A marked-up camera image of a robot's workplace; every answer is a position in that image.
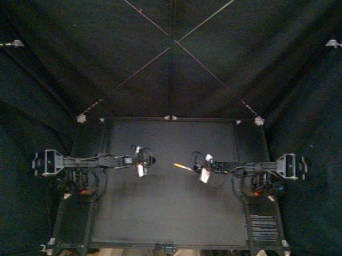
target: black curtain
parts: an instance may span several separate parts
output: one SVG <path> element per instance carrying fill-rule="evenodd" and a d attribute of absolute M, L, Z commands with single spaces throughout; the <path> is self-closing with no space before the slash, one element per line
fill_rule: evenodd
<path fill-rule="evenodd" d="M 1 16 L 0 24 L 0 41 L 18 39 Z M 0 255 L 38 255 L 50 237 L 53 195 L 30 161 L 45 148 L 69 153 L 76 133 L 52 89 L 29 51 L 0 48 Z"/>
<path fill-rule="evenodd" d="M 340 255 L 342 251 L 340 86 L 342 51 L 331 48 L 288 88 L 275 117 L 269 115 L 276 119 L 267 127 L 272 158 L 293 152 L 308 162 L 308 180 L 288 182 L 288 195 L 280 201 L 295 255 Z"/>

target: black enclosure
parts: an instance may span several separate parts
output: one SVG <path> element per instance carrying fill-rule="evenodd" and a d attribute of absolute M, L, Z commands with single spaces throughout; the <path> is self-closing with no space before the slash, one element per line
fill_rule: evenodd
<path fill-rule="evenodd" d="M 33 176 L 33 154 L 48 148 L 82 157 L 121 153 L 140 141 L 158 157 L 156 166 L 141 179 L 133 170 L 108 173 L 90 247 L 157 240 L 207 241 L 215 249 L 228 229 L 221 225 L 204 236 L 221 221 L 236 227 L 233 244 L 243 244 L 243 207 L 228 182 L 201 190 L 192 173 L 172 167 L 173 161 L 189 164 L 192 150 L 208 150 L 221 160 L 259 161 L 268 153 L 271 161 L 283 153 L 307 158 L 307 181 L 288 183 L 279 200 L 284 238 L 296 256 L 340 255 L 340 13 L 340 0 L 0 1 L 0 255 L 38 255 L 53 232 L 60 194 L 50 180 Z M 265 139 L 248 127 L 264 129 Z M 217 129 L 213 140 L 205 129 Z M 162 215 L 148 208 L 153 204 Z M 140 222 L 128 223 L 137 206 Z M 176 208 L 197 217 L 212 208 L 217 217 L 196 232 Z M 86 228 L 90 209 L 81 209 L 64 221 Z M 113 234 L 106 226 L 114 220 L 121 226 Z M 77 233 L 69 230 L 64 238 L 84 239 Z"/>

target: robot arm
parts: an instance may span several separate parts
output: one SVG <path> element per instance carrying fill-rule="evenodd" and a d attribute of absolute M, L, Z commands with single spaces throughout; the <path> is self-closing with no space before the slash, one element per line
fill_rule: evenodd
<path fill-rule="evenodd" d="M 110 168 L 120 169 L 130 166 L 142 168 L 144 174 L 146 168 L 154 163 L 146 148 L 136 147 L 133 156 L 113 156 L 106 153 L 97 153 L 89 158 L 73 158 L 62 156 L 54 149 L 46 149 L 36 153 L 32 161 L 34 175 L 41 177 L 56 176 L 62 170 L 74 168 Z"/>

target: white tag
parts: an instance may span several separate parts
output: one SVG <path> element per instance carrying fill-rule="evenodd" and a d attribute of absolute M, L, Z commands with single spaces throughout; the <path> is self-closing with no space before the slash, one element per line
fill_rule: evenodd
<path fill-rule="evenodd" d="M 142 177 L 144 175 L 146 175 L 146 169 L 144 168 L 144 166 L 141 164 L 136 165 L 136 169 L 137 169 L 138 177 Z"/>
<path fill-rule="evenodd" d="M 70 194 L 69 194 L 69 193 L 65 193 L 65 194 L 64 194 L 64 200 L 66 200 L 69 197 L 70 197 Z"/>
<path fill-rule="evenodd" d="M 209 154 L 207 154 L 205 161 L 209 162 L 211 160 L 212 160 L 212 156 Z"/>
<path fill-rule="evenodd" d="M 199 180 L 201 182 L 207 183 L 208 182 L 208 178 L 209 178 L 209 172 L 205 170 L 205 168 L 201 168 Z"/>

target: black fabric ceiling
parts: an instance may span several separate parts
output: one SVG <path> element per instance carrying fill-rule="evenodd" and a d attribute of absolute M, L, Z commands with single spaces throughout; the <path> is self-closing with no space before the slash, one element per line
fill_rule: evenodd
<path fill-rule="evenodd" d="M 36 56 L 74 116 L 100 100 L 88 115 L 248 118 L 248 106 L 267 115 L 324 47 L 340 5 L 1 1 L 1 14 L 26 46 L 12 54 Z"/>

